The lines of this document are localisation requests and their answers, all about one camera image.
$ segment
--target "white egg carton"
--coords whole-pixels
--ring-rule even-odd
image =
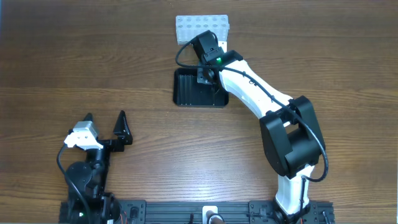
[[[219,42],[226,42],[229,23],[227,15],[176,16],[175,32],[178,45],[186,44],[198,34],[210,30]]]

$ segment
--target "wooden table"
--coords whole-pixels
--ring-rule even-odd
[[[0,221],[57,222],[67,185],[55,162],[92,112],[111,138],[120,110],[132,146],[111,156],[107,190],[148,201],[271,200],[277,176],[258,119],[172,101],[175,16],[227,14],[228,48],[317,112],[330,160],[312,200],[338,223],[395,223],[397,1],[4,0],[0,36]],[[194,63],[192,49],[182,55]],[[63,155],[68,167],[85,158]],[[313,176],[322,173],[323,162]]]

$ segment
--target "wood grain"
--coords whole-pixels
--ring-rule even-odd
[[[278,90],[311,99],[330,160],[310,198],[338,223],[395,223],[397,1],[3,0],[0,222],[57,222],[67,186],[55,157],[87,112],[111,138],[125,110],[132,146],[107,189],[148,201],[270,200],[276,174],[258,120],[172,102],[175,16],[228,14],[228,48]],[[191,49],[182,57],[194,63]],[[67,150],[63,165],[83,160]],[[322,172],[323,162],[314,176]]]

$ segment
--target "wooden tabletop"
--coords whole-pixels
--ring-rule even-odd
[[[227,14],[228,48],[317,112],[330,170],[312,200],[337,223],[395,223],[397,1],[3,0],[0,222],[57,222],[67,185],[55,162],[87,112],[112,138],[119,111],[134,142],[111,156],[107,190],[148,201],[272,200],[277,174],[258,119],[172,101],[175,16]],[[192,49],[182,58],[195,63]],[[69,149],[68,167],[85,153]],[[317,165],[314,177],[322,173]]]

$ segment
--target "table surface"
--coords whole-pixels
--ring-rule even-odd
[[[277,175],[258,119],[172,101],[175,16],[227,14],[228,48],[317,112],[330,170],[311,183],[338,223],[395,223],[397,1],[5,0],[0,38],[0,221],[57,222],[67,185],[55,158],[87,112],[111,138],[120,110],[134,136],[111,156],[107,190],[148,201],[271,200]],[[182,57],[195,63],[192,49]],[[63,165],[85,153],[69,149]],[[320,159],[313,176],[322,173]]]

